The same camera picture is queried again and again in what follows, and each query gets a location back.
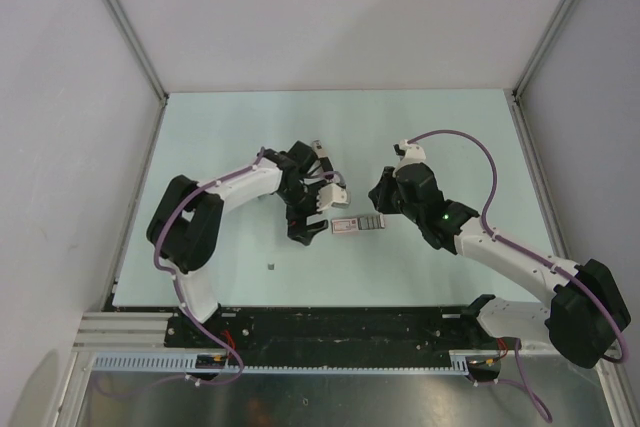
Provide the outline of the beige black stapler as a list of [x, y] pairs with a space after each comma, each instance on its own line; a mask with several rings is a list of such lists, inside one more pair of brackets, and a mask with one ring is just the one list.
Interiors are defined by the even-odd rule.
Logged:
[[316, 166], [309, 172], [310, 178], [334, 179], [333, 166], [320, 140], [314, 140], [311, 147], [317, 156]]

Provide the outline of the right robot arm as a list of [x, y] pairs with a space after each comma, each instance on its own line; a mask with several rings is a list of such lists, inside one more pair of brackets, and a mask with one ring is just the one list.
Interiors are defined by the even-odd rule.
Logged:
[[611, 270], [545, 256], [489, 231], [480, 214], [444, 197], [424, 163], [387, 166], [368, 197], [375, 210], [413, 222], [434, 249], [477, 261], [517, 283], [544, 304], [551, 345], [579, 367], [592, 368], [631, 322]]

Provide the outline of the red white staple box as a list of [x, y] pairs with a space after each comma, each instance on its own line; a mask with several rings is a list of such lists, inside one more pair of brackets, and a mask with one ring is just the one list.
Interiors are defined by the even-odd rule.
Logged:
[[385, 228], [386, 222], [382, 214], [359, 215], [331, 220], [331, 232], [334, 235], [384, 230]]

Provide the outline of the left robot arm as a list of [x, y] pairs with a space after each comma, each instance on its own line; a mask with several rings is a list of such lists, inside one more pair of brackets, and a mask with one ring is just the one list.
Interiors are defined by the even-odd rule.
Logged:
[[285, 204], [287, 237], [303, 246], [328, 229], [329, 223], [311, 223], [326, 208], [321, 191], [338, 176], [318, 141], [297, 141], [287, 151], [262, 148], [255, 160], [212, 181], [198, 183], [184, 175], [174, 177], [146, 231], [153, 245], [156, 268], [171, 276], [179, 308], [189, 316], [186, 334], [197, 345], [214, 344], [221, 334], [212, 316], [219, 307], [205, 273], [213, 257], [223, 216], [264, 195], [277, 195]]

